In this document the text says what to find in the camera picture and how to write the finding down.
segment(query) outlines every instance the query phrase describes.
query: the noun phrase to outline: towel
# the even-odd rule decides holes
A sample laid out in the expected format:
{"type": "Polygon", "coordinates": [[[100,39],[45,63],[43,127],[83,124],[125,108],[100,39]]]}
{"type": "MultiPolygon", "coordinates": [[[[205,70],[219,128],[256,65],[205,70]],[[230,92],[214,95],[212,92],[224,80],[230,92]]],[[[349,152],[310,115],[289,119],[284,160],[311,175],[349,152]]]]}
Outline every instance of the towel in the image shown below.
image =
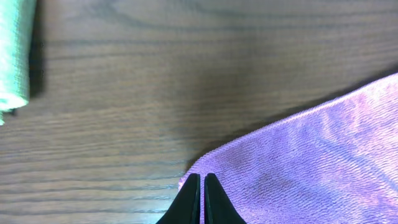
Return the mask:
{"type": "Polygon", "coordinates": [[[248,224],[398,223],[398,75],[209,152],[180,186],[211,172],[248,224]]]}
{"type": "Polygon", "coordinates": [[[0,125],[2,112],[28,104],[35,4],[35,0],[0,0],[0,125]]]}

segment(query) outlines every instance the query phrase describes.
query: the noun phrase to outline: green towel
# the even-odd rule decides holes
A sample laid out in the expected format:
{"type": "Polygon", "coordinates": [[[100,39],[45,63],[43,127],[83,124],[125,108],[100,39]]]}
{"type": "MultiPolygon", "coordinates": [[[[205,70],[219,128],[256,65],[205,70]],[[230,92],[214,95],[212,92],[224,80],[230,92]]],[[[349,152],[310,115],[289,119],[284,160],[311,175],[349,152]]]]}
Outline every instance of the green towel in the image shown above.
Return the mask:
{"type": "Polygon", "coordinates": [[[29,47],[36,0],[0,0],[0,125],[2,112],[29,101],[29,47]]]}

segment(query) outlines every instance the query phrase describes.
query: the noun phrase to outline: green object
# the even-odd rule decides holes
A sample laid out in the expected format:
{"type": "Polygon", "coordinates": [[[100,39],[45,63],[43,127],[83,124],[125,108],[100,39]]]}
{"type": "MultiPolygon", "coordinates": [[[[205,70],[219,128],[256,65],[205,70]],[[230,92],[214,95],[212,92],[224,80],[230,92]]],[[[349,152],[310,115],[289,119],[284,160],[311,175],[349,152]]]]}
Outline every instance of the green object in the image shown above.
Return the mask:
{"type": "Polygon", "coordinates": [[[29,47],[36,0],[0,0],[0,125],[2,112],[29,102],[29,47]]]}

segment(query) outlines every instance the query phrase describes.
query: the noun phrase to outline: purple towel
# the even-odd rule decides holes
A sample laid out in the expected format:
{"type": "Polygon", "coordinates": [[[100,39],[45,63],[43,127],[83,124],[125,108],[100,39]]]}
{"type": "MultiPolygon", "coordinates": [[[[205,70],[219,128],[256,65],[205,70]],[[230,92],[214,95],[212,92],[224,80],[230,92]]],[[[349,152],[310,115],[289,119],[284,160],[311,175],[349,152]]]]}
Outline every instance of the purple towel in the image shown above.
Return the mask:
{"type": "Polygon", "coordinates": [[[398,74],[203,156],[202,208],[210,172],[248,224],[398,223],[398,74]]]}

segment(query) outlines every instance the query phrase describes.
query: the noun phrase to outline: wood grain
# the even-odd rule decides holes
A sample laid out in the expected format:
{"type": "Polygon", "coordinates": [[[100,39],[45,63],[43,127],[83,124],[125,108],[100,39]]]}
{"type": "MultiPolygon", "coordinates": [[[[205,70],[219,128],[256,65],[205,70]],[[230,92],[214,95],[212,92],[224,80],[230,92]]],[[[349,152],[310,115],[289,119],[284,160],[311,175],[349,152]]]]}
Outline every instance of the wood grain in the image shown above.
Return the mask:
{"type": "Polygon", "coordinates": [[[395,0],[41,0],[35,23],[0,223],[155,223],[198,156],[398,61],[395,0]]]}

